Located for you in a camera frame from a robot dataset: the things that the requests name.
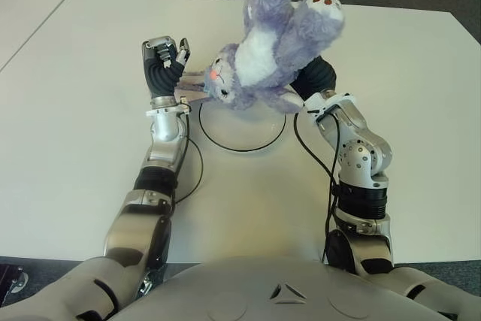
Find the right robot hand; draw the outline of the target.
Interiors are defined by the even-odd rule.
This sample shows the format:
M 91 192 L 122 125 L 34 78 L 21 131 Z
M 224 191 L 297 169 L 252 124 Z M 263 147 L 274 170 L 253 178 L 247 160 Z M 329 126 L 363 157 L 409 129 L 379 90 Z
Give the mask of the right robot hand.
M 315 93 L 335 90 L 336 81 L 332 65 L 317 56 L 298 72 L 290 86 L 305 101 Z

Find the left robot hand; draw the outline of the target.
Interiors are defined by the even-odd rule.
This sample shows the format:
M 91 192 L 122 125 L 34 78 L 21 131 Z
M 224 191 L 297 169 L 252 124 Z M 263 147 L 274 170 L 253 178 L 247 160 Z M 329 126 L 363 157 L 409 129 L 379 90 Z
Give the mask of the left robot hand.
M 173 97 L 190 57 L 188 40 L 182 38 L 177 47 L 172 37 L 162 36 L 144 41 L 141 49 L 151 98 Z

